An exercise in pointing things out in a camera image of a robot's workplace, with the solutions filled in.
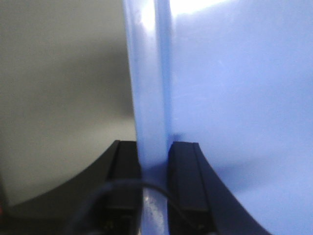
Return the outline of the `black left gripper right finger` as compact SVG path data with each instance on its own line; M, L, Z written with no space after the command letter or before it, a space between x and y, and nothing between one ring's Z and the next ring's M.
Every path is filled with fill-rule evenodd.
M267 235L213 170L198 143L174 142L168 155L167 189L183 219L168 205L172 235Z

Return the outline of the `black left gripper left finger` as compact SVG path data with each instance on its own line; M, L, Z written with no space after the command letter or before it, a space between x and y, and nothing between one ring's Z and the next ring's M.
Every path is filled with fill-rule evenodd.
M114 141L91 165L73 178L35 198L10 206L0 191L2 235L60 235L95 191L109 181L140 179L134 141ZM110 192L90 227L93 234L136 235L141 212L140 189Z

